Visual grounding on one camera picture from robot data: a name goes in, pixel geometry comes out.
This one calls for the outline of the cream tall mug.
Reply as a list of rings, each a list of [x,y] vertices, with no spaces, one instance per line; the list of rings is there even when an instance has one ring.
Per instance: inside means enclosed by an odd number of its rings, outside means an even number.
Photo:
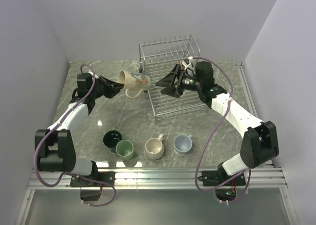
[[[125,96],[134,99],[140,95],[141,92],[147,91],[151,85],[151,78],[142,73],[131,73],[127,71],[120,71],[118,75],[118,83],[123,84],[122,91],[125,91]],[[129,91],[138,91],[135,96],[130,96]]]

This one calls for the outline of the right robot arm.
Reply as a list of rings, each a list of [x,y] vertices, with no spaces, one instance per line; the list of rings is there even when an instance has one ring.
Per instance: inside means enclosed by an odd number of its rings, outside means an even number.
[[[264,122],[245,110],[233,99],[232,91],[215,82],[213,68],[223,72],[218,64],[203,57],[197,60],[191,74],[188,72],[192,62],[187,58],[157,81],[156,86],[162,88],[162,94],[174,98],[179,98],[185,90],[197,92],[201,102],[219,113],[221,121],[227,120],[242,136],[240,152],[212,172],[211,182],[219,188],[279,155],[277,129],[273,122]]]

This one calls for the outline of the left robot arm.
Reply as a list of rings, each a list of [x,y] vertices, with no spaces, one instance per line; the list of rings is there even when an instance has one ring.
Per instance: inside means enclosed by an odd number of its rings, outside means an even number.
[[[76,155],[72,132],[90,115],[96,99],[104,96],[113,98],[124,85],[113,82],[93,71],[77,76],[77,88],[66,112],[48,129],[38,130],[35,134],[34,170],[38,180],[47,187],[49,184],[40,176],[40,172],[61,172],[79,177],[87,186],[99,182],[98,167],[94,161],[79,158]]]

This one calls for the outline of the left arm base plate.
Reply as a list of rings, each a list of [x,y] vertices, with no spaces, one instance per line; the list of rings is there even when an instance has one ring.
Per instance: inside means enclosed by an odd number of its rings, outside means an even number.
[[[84,202],[94,202],[101,198],[104,188],[111,188],[116,196],[114,188],[115,172],[96,172],[89,176],[72,176],[70,187],[80,189],[80,199]]]

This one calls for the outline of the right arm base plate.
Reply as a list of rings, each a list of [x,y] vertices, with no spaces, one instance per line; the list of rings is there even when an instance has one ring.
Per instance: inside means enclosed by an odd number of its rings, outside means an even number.
[[[202,171],[201,176],[199,176],[197,180],[201,181],[204,187],[216,187],[228,180],[228,182],[226,182],[224,186],[228,186],[229,188],[216,189],[215,196],[219,203],[225,202],[226,204],[229,204],[243,196],[246,193],[250,183],[250,178],[248,178],[248,180],[245,180],[244,173],[233,179],[231,179],[231,177],[233,176],[228,176],[218,171]],[[241,193],[240,196],[237,195],[237,186],[245,186],[244,191]]]

